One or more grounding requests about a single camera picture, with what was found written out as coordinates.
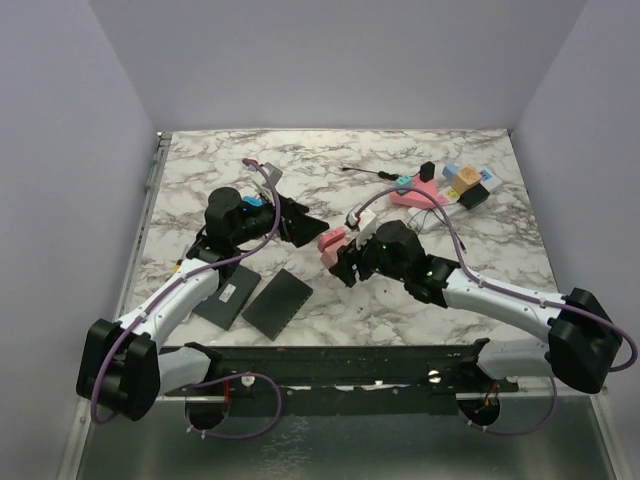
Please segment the blue plug adapter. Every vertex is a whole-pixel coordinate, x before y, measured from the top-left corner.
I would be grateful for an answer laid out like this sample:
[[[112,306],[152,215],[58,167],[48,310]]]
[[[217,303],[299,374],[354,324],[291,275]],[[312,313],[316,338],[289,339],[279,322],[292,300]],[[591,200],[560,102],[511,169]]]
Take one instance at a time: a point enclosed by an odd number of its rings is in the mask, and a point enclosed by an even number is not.
[[[244,196],[242,200],[252,207],[260,207],[263,205],[263,202],[259,197]]]

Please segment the pink square plug adapter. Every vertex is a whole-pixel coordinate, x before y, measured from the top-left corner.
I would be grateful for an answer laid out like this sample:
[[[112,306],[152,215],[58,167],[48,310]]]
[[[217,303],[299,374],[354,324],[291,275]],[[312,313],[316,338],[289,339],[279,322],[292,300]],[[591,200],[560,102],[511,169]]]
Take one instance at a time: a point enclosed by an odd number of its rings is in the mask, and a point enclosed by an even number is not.
[[[332,229],[320,236],[317,248],[320,252],[324,252],[328,247],[336,242],[343,240],[346,236],[346,231],[343,227]]]

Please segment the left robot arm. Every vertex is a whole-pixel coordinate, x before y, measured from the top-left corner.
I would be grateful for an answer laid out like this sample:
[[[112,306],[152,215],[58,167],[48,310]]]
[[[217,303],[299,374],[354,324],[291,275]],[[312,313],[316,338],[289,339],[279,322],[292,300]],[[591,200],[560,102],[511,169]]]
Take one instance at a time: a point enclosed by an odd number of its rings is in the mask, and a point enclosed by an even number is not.
[[[254,199],[231,187],[209,195],[204,219],[177,271],[158,291],[119,319],[99,319],[89,328],[76,392],[90,401],[94,423],[103,421],[99,408],[133,421],[142,418],[162,391],[184,386],[180,362],[186,362],[186,382],[195,392],[214,392],[221,371],[209,355],[199,346],[162,354],[168,337],[241,270],[241,261],[249,255],[241,245],[279,237],[302,247],[329,229],[327,222],[290,198],[262,194]]]

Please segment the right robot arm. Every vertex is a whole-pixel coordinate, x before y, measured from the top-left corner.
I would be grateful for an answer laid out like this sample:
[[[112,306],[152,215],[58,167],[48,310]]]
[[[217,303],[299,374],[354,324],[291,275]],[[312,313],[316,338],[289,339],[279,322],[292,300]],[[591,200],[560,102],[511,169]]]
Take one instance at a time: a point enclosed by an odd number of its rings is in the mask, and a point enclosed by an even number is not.
[[[461,383],[472,391],[508,377],[553,377],[596,394],[622,344],[590,292],[534,292],[466,273],[460,262],[426,253],[401,221],[382,224],[368,239],[349,240],[338,228],[318,249],[325,267],[348,287],[379,274],[401,282],[422,303],[481,314],[527,333],[523,340],[476,342],[475,357],[459,367]]]

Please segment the pink cube socket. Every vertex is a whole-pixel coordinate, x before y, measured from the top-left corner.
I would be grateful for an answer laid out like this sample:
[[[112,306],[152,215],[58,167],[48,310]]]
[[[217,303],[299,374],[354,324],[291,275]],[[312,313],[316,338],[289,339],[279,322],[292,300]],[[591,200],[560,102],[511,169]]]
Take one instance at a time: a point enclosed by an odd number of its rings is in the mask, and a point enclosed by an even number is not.
[[[321,254],[321,262],[327,270],[330,270],[338,263],[338,251],[327,248]]]

